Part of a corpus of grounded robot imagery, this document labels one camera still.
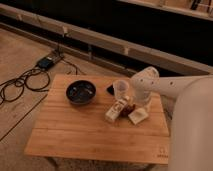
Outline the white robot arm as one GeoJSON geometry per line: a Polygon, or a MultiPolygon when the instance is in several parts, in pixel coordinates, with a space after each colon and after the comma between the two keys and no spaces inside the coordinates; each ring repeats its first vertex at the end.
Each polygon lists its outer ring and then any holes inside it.
{"type": "Polygon", "coordinates": [[[160,77],[147,67],[130,84],[139,103],[151,92],[176,100],[168,171],[213,171],[213,75],[160,77]]]}

